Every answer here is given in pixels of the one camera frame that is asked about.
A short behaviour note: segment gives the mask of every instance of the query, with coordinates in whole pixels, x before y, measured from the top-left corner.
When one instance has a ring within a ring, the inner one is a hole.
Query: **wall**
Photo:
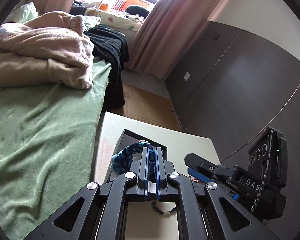
[[[221,161],[289,100],[300,84],[300,61],[258,35],[208,21],[165,83],[183,131],[210,138]],[[288,178],[285,211],[269,228],[281,240],[292,240],[300,230],[300,88],[271,126],[288,142]],[[221,164],[247,169],[252,144]]]
[[[210,20],[257,34],[300,60],[300,21],[282,0],[228,0]]]

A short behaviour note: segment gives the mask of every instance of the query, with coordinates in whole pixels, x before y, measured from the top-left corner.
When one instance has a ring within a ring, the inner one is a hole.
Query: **white pillow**
[[[22,5],[20,8],[18,8],[15,11],[12,11],[3,23],[6,22],[25,23],[37,17],[38,17],[38,12],[33,2],[31,2]]]

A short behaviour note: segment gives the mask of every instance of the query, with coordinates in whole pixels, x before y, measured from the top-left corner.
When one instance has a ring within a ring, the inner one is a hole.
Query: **camera lens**
[[[249,165],[251,165],[252,163],[253,163],[253,156],[250,157]]]
[[[257,162],[260,159],[260,150],[258,149],[254,154],[254,162]]]
[[[267,145],[264,144],[264,146],[262,147],[262,150],[261,150],[261,154],[262,154],[262,156],[265,156],[266,153],[267,153]]]

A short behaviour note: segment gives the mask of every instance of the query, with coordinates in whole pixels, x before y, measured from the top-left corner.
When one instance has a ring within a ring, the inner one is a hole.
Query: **light switch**
[[[185,76],[183,77],[183,79],[184,79],[185,81],[187,81],[189,77],[190,77],[190,74],[187,72],[187,73],[185,74]]]

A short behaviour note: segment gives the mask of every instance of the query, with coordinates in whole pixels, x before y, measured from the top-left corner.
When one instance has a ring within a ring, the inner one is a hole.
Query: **blue rope bracelet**
[[[128,172],[133,162],[133,155],[141,153],[144,147],[149,149],[149,175],[151,175],[154,172],[154,151],[151,144],[146,141],[133,143],[125,147],[118,154],[113,155],[111,158],[111,171],[115,172],[117,176]]]

